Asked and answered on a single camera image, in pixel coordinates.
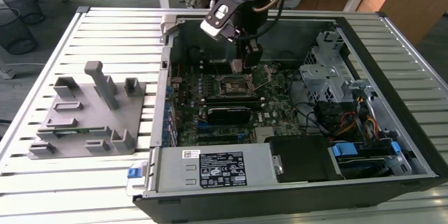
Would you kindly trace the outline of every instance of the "white label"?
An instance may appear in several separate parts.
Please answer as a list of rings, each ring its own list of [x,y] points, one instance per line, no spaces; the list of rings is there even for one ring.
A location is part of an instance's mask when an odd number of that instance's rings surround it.
[[[201,154],[201,150],[182,150],[181,158],[198,158],[198,154]]]

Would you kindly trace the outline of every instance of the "wire mesh trash can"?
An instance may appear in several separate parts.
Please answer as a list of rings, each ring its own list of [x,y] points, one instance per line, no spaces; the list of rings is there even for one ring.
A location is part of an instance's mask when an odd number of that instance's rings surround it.
[[[2,0],[9,8],[17,9],[25,24],[36,24],[44,20],[37,0]]]
[[[17,9],[0,8],[0,46],[12,55],[21,55],[37,46]]]

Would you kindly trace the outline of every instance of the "power supply label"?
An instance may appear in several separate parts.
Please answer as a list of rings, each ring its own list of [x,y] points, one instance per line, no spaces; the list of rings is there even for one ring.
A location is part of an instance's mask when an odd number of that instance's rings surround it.
[[[242,152],[200,154],[198,167],[202,188],[246,186]]]

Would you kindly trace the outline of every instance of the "blue plastic clip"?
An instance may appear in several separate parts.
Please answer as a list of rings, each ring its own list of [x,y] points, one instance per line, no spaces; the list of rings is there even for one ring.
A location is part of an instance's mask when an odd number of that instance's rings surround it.
[[[338,157],[341,155],[341,152],[338,151],[337,146],[333,146],[330,149],[333,150],[334,157]]]
[[[332,147],[334,156],[357,155],[356,146],[353,143],[338,143]]]
[[[129,168],[128,169],[128,178],[141,178],[141,168]]]
[[[396,141],[392,141],[390,145],[392,145],[394,153],[401,152],[401,147]]]

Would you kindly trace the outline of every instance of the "green circuit board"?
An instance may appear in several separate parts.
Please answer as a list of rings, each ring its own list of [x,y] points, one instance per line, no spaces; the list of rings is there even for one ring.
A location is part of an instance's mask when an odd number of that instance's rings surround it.
[[[293,71],[260,64],[252,74],[204,74],[198,68],[173,78],[177,117],[177,146],[226,144],[202,142],[201,137],[237,136],[237,143],[256,143],[256,128],[270,127],[273,135],[298,135],[297,114],[289,102],[288,85]],[[248,123],[208,125],[204,98],[262,97],[261,110],[250,112]]]

